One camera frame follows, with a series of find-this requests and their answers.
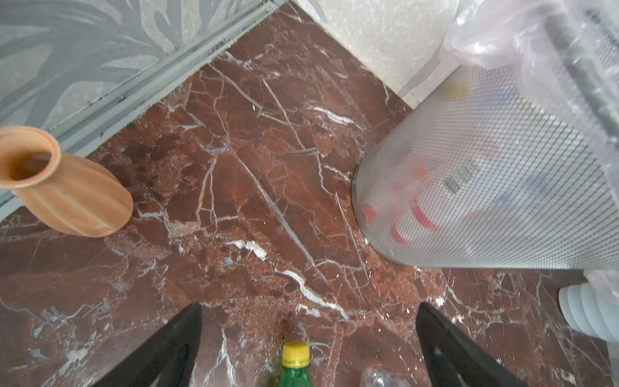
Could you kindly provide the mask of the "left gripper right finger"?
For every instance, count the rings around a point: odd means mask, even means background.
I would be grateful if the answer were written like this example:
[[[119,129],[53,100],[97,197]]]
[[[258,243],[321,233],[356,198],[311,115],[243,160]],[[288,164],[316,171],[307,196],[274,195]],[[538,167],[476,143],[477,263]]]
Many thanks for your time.
[[[524,386],[430,303],[418,308],[415,327],[433,386]]]

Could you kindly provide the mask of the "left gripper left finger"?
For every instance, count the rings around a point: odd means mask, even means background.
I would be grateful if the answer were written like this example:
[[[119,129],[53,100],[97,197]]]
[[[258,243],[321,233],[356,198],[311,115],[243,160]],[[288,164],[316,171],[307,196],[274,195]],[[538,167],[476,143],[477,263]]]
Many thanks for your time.
[[[201,328],[201,305],[189,304],[95,385],[188,386]]]

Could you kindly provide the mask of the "clear bottle blue label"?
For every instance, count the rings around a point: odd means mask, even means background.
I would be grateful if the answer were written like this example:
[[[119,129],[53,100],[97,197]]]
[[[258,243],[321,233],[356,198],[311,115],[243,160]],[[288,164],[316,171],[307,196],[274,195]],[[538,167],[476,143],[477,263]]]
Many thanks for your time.
[[[360,387],[410,387],[406,379],[384,369],[368,367],[361,375]]]

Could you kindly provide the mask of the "green bottle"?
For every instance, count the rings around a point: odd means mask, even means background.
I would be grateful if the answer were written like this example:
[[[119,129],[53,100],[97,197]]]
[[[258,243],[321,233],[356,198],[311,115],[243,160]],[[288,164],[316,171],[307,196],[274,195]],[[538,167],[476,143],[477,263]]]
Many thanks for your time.
[[[278,387],[313,387],[309,367],[310,348],[307,343],[287,342],[282,348],[281,376]]]

